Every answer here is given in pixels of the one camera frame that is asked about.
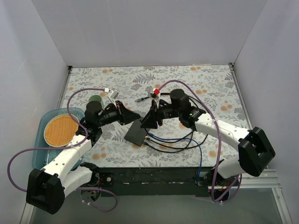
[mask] floral tablecloth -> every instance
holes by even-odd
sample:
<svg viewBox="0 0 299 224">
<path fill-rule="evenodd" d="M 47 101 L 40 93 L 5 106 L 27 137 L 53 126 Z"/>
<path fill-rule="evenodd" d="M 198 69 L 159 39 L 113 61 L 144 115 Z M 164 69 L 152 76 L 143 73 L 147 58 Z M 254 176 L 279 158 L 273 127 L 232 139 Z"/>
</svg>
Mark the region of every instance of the floral tablecloth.
<svg viewBox="0 0 299 224">
<path fill-rule="evenodd" d="M 159 88 L 168 80 L 178 79 L 189 85 L 196 94 L 207 104 L 217 119 L 239 127 L 248 128 L 244 108 L 228 65 L 193 65 L 193 66 L 147 66 L 147 67 L 115 67 L 115 68 L 73 68 L 63 107 L 70 95 L 82 88 L 116 88 L 120 91 L 118 100 L 141 116 L 145 116 L 150 108 L 150 100 L 136 103 L 135 100 L 148 95 L 153 87 Z M 162 89 L 170 92 L 181 88 L 191 94 L 184 86 L 171 83 Z M 72 107 L 85 110 L 90 96 L 99 94 L 104 104 L 109 103 L 106 93 L 84 91 L 77 94 L 71 101 Z M 99 167 L 188 167 L 198 166 L 200 152 L 198 148 L 184 150 L 177 154 L 166 154 L 155 151 L 145 145 L 135 146 L 124 140 L 130 124 L 121 126 L 113 123 L 102 128 L 103 134 L 96 145 L 84 155 L 83 161 L 92 162 Z M 180 124 L 178 119 L 165 120 L 163 126 L 151 132 L 162 138 L 179 138 L 190 132 Z M 202 133 L 195 133 L 193 138 L 198 142 L 204 139 Z M 183 147 L 187 142 L 176 144 Z M 202 166 L 214 166 L 218 149 L 218 140 L 208 136 L 202 145 Z M 222 158 L 230 158 L 237 152 L 223 143 Z"/>
</svg>

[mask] red button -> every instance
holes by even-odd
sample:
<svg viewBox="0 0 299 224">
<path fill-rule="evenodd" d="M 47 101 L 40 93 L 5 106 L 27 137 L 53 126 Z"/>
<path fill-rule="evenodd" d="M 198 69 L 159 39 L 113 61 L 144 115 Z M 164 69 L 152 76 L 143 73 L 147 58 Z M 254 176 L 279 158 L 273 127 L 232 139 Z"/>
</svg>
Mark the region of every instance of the red button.
<svg viewBox="0 0 299 224">
<path fill-rule="evenodd" d="M 155 90 L 154 90 L 154 94 L 156 94 L 156 95 L 158 95 L 159 92 L 160 92 L 160 91 L 159 91 L 158 89 L 155 89 Z"/>
</svg>

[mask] green cup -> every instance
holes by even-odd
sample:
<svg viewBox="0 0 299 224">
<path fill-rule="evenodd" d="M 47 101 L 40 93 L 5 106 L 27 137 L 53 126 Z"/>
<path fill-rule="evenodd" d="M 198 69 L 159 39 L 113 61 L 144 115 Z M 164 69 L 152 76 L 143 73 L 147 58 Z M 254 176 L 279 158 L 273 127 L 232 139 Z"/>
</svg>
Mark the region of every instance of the green cup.
<svg viewBox="0 0 299 224">
<path fill-rule="evenodd" d="M 99 101 L 102 105 L 102 109 L 104 110 L 104 102 L 103 102 L 103 98 L 100 95 L 93 95 L 88 99 L 88 102 L 91 101 Z"/>
</svg>

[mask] blue cable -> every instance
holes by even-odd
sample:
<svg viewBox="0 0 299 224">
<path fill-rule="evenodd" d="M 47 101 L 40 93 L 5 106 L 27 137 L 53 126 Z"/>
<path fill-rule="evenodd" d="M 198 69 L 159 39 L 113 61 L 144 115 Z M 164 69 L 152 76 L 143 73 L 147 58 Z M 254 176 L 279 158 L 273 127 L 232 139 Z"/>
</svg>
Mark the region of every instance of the blue cable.
<svg viewBox="0 0 299 224">
<path fill-rule="evenodd" d="M 179 140 L 179 139 L 164 139 L 164 138 L 160 138 L 160 137 L 155 136 L 155 135 L 152 134 L 152 133 L 149 133 L 149 135 L 152 136 L 152 137 L 155 137 L 155 138 L 157 138 L 157 139 L 164 140 L 164 141 L 168 141 L 168 140 L 174 140 L 174 141 L 176 141 L 176 140 Z M 195 141 L 194 139 L 190 139 L 190 138 L 183 138 L 183 139 L 187 139 L 187 140 L 194 141 L 194 142 L 198 145 L 198 147 L 199 147 L 199 149 L 200 149 L 200 164 L 199 164 L 198 174 L 196 175 L 196 179 L 198 180 L 198 179 L 199 179 L 199 174 L 200 174 L 200 171 L 201 171 L 201 162 L 202 162 L 202 151 L 201 151 L 200 144 L 199 144 L 197 141 Z"/>
</svg>

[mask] gray floor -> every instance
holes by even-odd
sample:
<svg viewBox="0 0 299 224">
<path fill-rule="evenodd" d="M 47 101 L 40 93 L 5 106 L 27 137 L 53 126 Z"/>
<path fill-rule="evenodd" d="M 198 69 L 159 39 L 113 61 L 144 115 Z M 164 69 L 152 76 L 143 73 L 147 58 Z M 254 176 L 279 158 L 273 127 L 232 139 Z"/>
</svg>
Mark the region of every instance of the gray floor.
<svg viewBox="0 0 299 224">
<path fill-rule="evenodd" d="M 109 208 L 114 199 L 100 198 L 97 204 Z M 282 220 L 271 189 L 240 189 L 234 200 L 223 205 L 192 196 L 120 196 L 117 208 L 110 213 L 82 203 L 77 191 L 55 215 L 35 208 L 30 223 L 280 224 Z"/>
</svg>

